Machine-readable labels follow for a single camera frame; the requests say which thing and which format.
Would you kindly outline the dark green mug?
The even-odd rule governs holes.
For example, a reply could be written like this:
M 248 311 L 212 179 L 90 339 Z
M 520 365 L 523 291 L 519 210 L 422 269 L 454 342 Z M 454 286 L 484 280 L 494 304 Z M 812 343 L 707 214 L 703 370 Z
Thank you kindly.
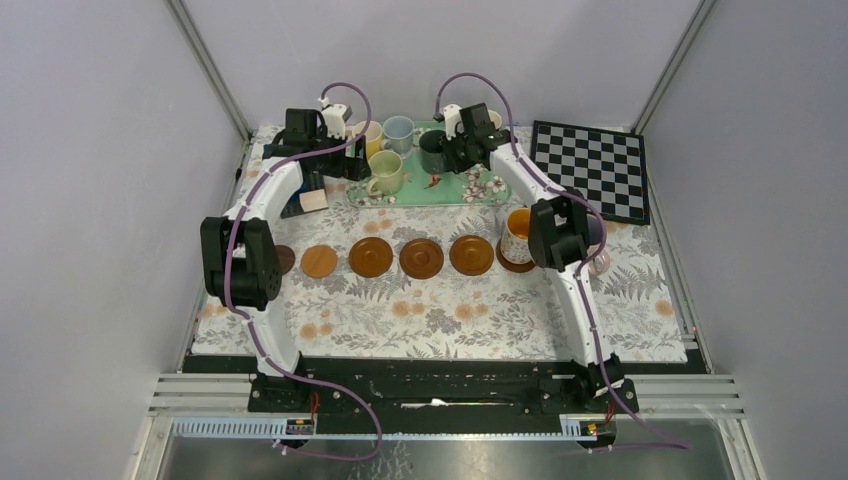
M 439 175 L 447 171 L 443 156 L 443 130 L 429 130 L 419 138 L 420 164 L 424 172 Z

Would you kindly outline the pale green mug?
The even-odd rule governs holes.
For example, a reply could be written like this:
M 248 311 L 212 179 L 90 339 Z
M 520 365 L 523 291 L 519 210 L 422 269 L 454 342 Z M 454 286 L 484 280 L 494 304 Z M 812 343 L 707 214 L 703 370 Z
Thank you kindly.
M 368 196 L 394 195 L 404 184 L 402 157 L 391 150 L 375 153 L 368 160 L 371 178 L 366 184 Z

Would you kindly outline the patterned mug orange inside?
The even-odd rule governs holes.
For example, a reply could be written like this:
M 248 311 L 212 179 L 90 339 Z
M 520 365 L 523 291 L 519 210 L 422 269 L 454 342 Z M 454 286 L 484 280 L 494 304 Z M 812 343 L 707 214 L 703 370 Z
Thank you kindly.
M 500 240 L 500 253 L 512 264 L 523 265 L 532 262 L 529 250 L 530 210 L 518 208 L 505 219 Z

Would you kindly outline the brown wooden coaster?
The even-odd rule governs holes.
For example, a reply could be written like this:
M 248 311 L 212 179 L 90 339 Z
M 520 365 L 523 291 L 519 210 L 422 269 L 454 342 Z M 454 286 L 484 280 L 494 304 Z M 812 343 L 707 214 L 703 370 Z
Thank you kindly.
M 437 275 L 444 265 L 441 246 L 426 238 L 407 242 L 400 251 L 402 270 L 411 278 L 426 280 Z
M 466 276 L 479 276 L 486 273 L 495 259 L 492 245 L 483 237 L 464 235 L 452 244 L 449 257 L 452 266 Z
M 352 245 L 348 260 L 354 273 L 374 278 L 389 270 L 393 263 L 393 250 L 382 238 L 366 237 Z
M 499 240 L 497 246 L 495 247 L 496 258 L 503 268 L 513 273 L 523 274 L 533 270 L 536 267 L 536 264 L 534 263 L 532 256 L 530 255 L 529 247 L 526 242 L 521 240 L 517 243 L 517 253 L 519 254 L 519 257 L 527 259 L 527 262 L 524 263 L 515 263 L 509 260 L 504 255 L 503 244 L 504 241 Z

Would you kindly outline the small dark wooden coaster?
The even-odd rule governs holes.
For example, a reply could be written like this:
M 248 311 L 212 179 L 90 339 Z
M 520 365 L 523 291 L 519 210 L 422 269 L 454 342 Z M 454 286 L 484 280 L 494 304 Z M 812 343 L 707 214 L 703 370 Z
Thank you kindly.
M 275 251 L 280 264 L 281 274 L 286 275 L 292 270 L 296 261 L 296 255 L 289 246 L 285 245 L 276 245 Z

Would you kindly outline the small light wooden coaster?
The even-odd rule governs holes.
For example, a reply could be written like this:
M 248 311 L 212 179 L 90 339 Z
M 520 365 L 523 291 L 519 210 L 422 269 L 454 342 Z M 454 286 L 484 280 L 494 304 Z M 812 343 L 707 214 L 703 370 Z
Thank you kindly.
M 301 257 L 301 270 L 310 278 L 320 279 L 332 274 L 338 264 L 338 255 L 328 245 L 307 248 Z

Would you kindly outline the black white chessboard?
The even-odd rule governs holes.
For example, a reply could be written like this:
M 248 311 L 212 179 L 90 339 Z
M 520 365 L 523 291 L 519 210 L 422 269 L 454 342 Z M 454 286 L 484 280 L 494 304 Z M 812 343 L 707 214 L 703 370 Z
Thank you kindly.
M 642 136 L 536 120 L 530 157 L 551 180 L 579 191 L 604 219 L 650 223 Z

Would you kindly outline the pink mug purple inside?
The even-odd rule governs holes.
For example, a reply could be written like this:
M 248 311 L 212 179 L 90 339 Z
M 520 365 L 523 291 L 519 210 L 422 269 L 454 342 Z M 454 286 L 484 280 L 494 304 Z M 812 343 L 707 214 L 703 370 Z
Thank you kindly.
M 599 220 L 593 215 L 588 215 L 587 221 L 590 238 L 590 246 L 587 253 L 592 257 L 588 268 L 592 276 L 599 276 L 607 272 L 612 263 L 611 257 L 605 247 L 608 226 L 604 220 Z

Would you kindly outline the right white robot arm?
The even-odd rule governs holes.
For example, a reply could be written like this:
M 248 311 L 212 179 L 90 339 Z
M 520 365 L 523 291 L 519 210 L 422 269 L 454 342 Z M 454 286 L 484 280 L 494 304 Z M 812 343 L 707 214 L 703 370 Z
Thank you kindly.
M 441 107 L 434 115 L 443 123 L 441 142 L 446 167 L 463 172 L 482 165 L 504 180 L 530 210 L 529 253 L 543 269 L 561 303 L 569 349 L 578 366 L 573 386 L 575 402 L 597 412 L 611 400 L 619 401 L 625 377 L 618 356 L 610 348 L 596 320 L 588 266 L 590 246 L 603 248 L 606 234 L 599 213 L 575 190 L 550 179 L 524 153 L 513 134 L 498 129 L 488 107 Z

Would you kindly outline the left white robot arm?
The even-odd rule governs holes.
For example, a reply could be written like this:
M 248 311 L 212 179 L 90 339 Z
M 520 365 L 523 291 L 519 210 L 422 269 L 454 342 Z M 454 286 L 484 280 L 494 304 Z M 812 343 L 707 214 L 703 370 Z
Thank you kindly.
M 347 135 L 350 116 L 344 104 L 288 109 L 283 130 L 263 150 L 253 186 L 224 215 L 200 226 L 205 289 L 241 318 L 259 372 L 278 377 L 272 398 L 288 411 L 307 404 L 311 387 L 295 372 L 300 353 L 273 305 L 284 268 L 271 224 L 310 174 L 370 177 L 364 139 Z

